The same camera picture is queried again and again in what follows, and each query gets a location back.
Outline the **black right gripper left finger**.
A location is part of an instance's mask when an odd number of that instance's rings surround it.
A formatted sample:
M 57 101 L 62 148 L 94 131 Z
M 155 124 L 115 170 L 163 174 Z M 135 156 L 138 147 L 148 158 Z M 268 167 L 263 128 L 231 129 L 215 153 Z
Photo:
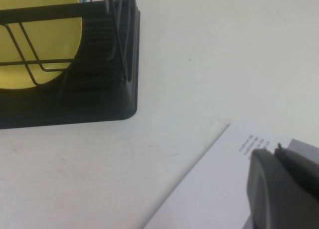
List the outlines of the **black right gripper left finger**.
M 254 229 L 319 227 L 319 180 L 296 180 L 275 153 L 253 151 L 247 195 Z

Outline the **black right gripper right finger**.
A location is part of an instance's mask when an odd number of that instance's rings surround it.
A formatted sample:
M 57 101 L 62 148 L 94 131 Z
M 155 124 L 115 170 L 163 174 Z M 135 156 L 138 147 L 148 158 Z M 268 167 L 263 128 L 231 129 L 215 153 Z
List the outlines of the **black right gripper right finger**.
M 275 149 L 275 156 L 296 180 L 318 180 L 319 165 L 314 161 L 282 147 L 278 143 Z

